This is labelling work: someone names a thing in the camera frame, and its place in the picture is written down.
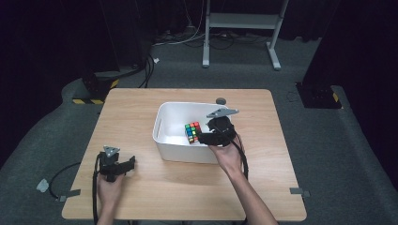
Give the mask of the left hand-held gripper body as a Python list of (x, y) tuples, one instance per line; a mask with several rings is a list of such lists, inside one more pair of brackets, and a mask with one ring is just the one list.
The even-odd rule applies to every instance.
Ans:
[(103, 151), (99, 153), (99, 173), (106, 177), (107, 182), (113, 183), (116, 178), (125, 173), (119, 159), (118, 147), (103, 146)]

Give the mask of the person's right hand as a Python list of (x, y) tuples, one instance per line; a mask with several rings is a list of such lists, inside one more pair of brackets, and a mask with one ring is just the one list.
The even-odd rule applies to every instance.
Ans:
[(239, 136), (226, 146), (210, 145), (209, 149), (215, 155), (220, 167), (229, 178), (242, 175), (242, 159), (238, 148), (242, 148)]

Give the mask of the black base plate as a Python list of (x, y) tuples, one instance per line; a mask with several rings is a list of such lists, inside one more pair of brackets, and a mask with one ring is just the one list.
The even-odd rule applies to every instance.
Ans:
[(341, 109), (342, 104), (337, 94), (330, 88), (318, 89), (312, 85), (296, 83), (299, 96), (305, 108)]

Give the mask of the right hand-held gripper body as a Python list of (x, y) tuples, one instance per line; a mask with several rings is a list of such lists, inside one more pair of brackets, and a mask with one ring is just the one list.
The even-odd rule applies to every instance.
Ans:
[(210, 133), (216, 135), (216, 145), (226, 146), (236, 137), (235, 127), (229, 118), (229, 115), (236, 113), (239, 113), (239, 110), (219, 108), (207, 115), (209, 121), (213, 121), (214, 130)]

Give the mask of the pale grey plug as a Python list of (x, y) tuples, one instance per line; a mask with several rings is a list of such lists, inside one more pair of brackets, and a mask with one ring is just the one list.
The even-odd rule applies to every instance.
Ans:
[(47, 189), (49, 188), (49, 183), (48, 183), (48, 181), (46, 180), (46, 179), (42, 179), (39, 183), (38, 183), (38, 185), (37, 185), (37, 187), (36, 187), (36, 190), (38, 190), (38, 191), (40, 191), (41, 193), (44, 193), (44, 192), (46, 192), (47, 191)]

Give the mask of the multicoloured puzzle cube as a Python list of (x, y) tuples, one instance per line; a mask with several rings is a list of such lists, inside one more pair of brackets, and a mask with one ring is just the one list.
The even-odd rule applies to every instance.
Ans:
[(189, 144), (197, 142), (199, 139), (199, 134), (202, 132), (200, 124), (198, 122), (191, 122), (186, 124), (184, 128)]

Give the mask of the dark curtain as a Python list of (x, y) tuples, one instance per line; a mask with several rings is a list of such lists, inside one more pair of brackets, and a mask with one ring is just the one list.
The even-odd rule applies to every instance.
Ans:
[(398, 183), (398, 0), (340, 0), (302, 83), (343, 87), (376, 157)]
[(146, 55), (134, 0), (0, 0), (0, 184), (49, 164), (67, 84)]

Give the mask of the white metal stand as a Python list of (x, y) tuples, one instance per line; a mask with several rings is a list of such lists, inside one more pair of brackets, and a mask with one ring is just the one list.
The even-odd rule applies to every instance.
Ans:
[(283, 0), (281, 10), (278, 14), (237, 14), (237, 13), (216, 13), (211, 11), (211, 0), (206, 2), (206, 23), (205, 40), (203, 44), (202, 67), (210, 66), (210, 45), (209, 31), (211, 28), (236, 28), (236, 29), (260, 29), (272, 30), (271, 41), (266, 43), (268, 55), (275, 70), (282, 68), (275, 45), (283, 24), (284, 15), (289, 0)]

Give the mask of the person's left hand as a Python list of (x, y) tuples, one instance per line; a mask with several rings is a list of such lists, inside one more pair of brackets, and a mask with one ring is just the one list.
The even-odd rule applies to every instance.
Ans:
[(106, 176), (98, 176), (98, 195), (102, 207), (116, 207), (122, 192), (124, 175), (119, 175), (114, 182), (108, 182)]

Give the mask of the black base with yellow stripes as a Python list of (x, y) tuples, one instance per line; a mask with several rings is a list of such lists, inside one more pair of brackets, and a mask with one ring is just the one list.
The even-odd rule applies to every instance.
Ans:
[(85, 75), (73, 94), (72, 102), (74, 104), (103, 104), (118, 82), (119, 79), (115, 77), (99, 78), (94, 73)]

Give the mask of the white plastic bin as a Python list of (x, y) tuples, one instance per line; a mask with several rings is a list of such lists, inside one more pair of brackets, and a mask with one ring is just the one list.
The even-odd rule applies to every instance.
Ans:
[(198, 141), (190, 143), (185, 126), (198, 122), (204, 132), (209, 132), (209, 114), (226, 106), (199, 102), (165, 102), (156, 116), (152, 137), (161, 158), (169, 161), (216, 164), (213, 152)]

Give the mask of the grey tape strip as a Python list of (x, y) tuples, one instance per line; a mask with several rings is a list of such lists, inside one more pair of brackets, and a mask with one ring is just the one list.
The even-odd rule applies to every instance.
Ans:
[(60, 202), (65, 202), (65, 201), (67, 200), (67, 198), (79, 196), (80, 194), (81, 194), (81, 190), (80, 190), (80, 189), (70, 190), (70, 191), (67, 192), (66, 194), (61, 195), (61, 196), (58, 198), (58, 201), (60, 201)]
[(291, 187), (289, 190), (291, 194), (300, 195), (302, 198), (309, 198), (311, 196), (308, 190), (304, 190), (300, 187)]

